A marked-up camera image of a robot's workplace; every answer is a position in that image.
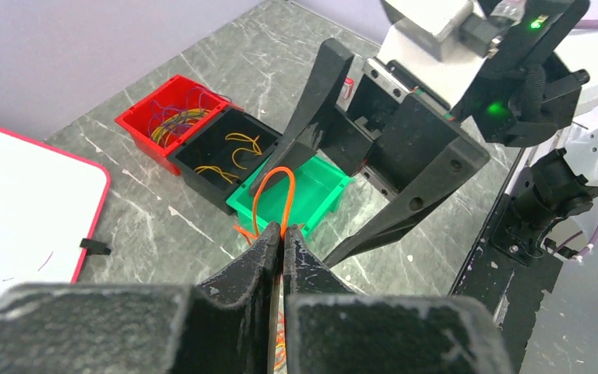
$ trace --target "white wall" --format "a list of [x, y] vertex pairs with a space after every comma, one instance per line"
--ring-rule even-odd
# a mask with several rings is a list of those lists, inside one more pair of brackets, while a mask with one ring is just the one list
[[380, 45], [391, 27], [381, 1], [383, 0], [292, 0], [336, 25]]
[[44, 139], [262, 0], [0, 0], [0, 126]]

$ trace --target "black clip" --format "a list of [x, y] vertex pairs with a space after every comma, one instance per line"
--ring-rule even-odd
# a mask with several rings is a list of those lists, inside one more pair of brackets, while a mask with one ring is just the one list
[[97, 240], [93, 239], [81, 239], [81, 244], [79, 244], [79, 247], [86, 249], [86, 256], [109, 256], [111, 254], [111, 250], [107, 248], [107, 243], [98, 242]]

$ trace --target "storage box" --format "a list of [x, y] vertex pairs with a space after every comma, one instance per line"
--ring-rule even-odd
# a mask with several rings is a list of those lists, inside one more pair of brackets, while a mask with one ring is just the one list
[[[119, 115], [115, 122], [129, 132], [141, 151], [171, 173], [180, 175], [180, 170], [168, 160], [168, 156], [229, 105], [228, 100], [197, 82], [183, 76], [174, 76]], [[182, 129], [181, 134], [179, 131], [177, 134], [169, 132], [162, 141], [155, 143], [151, 139], [154, 129], [161, 126], [165, 119], [169, 119], [174, 113], [177, 113], [168, 108], [180, 110], [199, 108], [207, 110], [209, 113], [188, 129]]]
[[[256, 155], [241, 148], [253, 149], [250, 142], [226, 140], [231, 134], [243, 134], [251, 139], [258, 137], [257, 144], [262, 154]], [[257, 118], [236, 108], [226, 108], [214, 116], [182, 146], [175, 150], [169, 160], [177, 166], [185, 183], [223, 212], [232, 214], [233, 209], [226, 199], [239, 188], [262, 165], [278, 145], [280, 134]], [[242, 170], [233, 162], [246, 168]], [[218, 167], [224, 173], [236, 175], [230, 183], [219, 172], [204, 170], [201, 166]]]
[[[253, 197], [248, 187], [261, 171], [260, 167], [228, 199], [227, 203], [237, 211], [243, 228], [253, 231]], [[288, 224], [304, 224], [301, 233], [306, 240], [326, 214], [338, 210], [340, 200], [351, 178], [336, 166], [318, 156], [308, 160], [294, 171], [296, 187], [294, 202]], [[258, 201], [258, 229], [260, 231], [271, 221], [281, 222], [287, 199], [290, 180], [284, 178], [271, 189], [265, 191]]]

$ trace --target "whiteboard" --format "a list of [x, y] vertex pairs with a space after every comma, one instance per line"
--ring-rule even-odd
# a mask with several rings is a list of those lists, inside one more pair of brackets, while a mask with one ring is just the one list
[[76, 280], [109, 182], [98, 164], [0, 129], [0, 295]]

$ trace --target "cable bundle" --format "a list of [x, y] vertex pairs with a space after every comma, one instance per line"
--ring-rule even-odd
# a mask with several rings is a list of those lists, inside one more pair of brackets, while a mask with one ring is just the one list
[[[189, 98], [192, 93], [199, 91], [200, 96], [198, 98], [198, 107], [189, 107]], [[202, 106], [202, 99], [205, 93], [214, 93], [207, 90], [205, 87], [195, 87], [187, 92], [185, 98], [185, 106], [179, 107], [178, 105], [164, 106], [159, 101], [150, 101], [150, 112], [152, 116], [148, 121], [148, 137], [151, 138], [156, 144], [166, 148], [168, 146], [169, 139], [171, 136], [181, 136], [199, 120], [209, 114], [209, 109]]]

